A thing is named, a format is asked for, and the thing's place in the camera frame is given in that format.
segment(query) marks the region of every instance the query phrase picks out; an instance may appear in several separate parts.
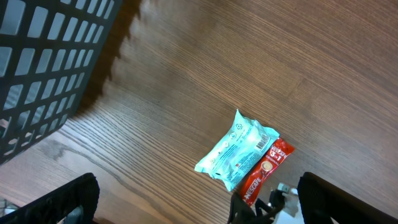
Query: plastic packaging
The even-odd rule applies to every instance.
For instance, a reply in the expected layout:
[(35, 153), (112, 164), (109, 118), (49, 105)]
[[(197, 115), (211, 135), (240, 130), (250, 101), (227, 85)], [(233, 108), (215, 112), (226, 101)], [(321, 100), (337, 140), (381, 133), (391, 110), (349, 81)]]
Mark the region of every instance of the plastic packaging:
[(244, 183), (240, 196), (251, 206), (260, 192), (262, 184), (276, 168), (294, 151), (294, 147), (283, 139), (276, 140), (267, 154), (260, 160)]
[(279, 133), (261, 126), (256, 120), (245, 118), (236, 110), (235, 120), (228, 133), (195, 166), (213, 179), (224, 182), (231, 191), (263, 157)]

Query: gray plastic basket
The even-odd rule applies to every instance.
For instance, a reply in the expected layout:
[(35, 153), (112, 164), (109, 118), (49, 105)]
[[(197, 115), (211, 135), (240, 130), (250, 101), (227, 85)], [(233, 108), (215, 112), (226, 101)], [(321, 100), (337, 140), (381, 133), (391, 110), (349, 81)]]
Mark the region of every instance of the gray plastic basket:
[(75, 112), (120, 4), (0, 2), (0, 165)]

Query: wood grain surface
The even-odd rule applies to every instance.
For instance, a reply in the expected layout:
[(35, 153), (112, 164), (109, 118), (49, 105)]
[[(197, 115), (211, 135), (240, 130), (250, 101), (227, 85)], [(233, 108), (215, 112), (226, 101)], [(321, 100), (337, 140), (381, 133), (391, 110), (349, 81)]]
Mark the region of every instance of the wood grain surface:
[(231, 194), (193, 171), (235, 109), (310, 171), (398, 217), (398, 2), (124, 1), (76, 116), (0, 167), (27, 204), (92, 172), (100, 223), (226, 223)]

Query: brown wooden surface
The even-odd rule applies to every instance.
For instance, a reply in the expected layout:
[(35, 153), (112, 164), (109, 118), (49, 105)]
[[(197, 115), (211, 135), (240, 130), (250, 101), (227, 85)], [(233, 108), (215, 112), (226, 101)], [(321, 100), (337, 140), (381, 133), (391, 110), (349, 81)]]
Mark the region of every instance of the brown wooden surface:
[(235, 109), (311, 171), (398, 214), (398, 3), (125, 0), (74, 118), (0, 167), (23, 205), (92, 172), (103, 223), (225, 223), (230, 193), (193, 171)]

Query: red packet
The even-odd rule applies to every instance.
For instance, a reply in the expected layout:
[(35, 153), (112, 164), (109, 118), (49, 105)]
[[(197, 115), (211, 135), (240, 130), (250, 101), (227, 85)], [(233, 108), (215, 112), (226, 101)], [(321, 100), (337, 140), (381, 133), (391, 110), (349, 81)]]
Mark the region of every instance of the red packet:
[(240, 191), (240, 196), (249, 206), (256, 201), (262, 183), (293, 151), (294, 147), (281, 138), (273, 143), (257, 163)]

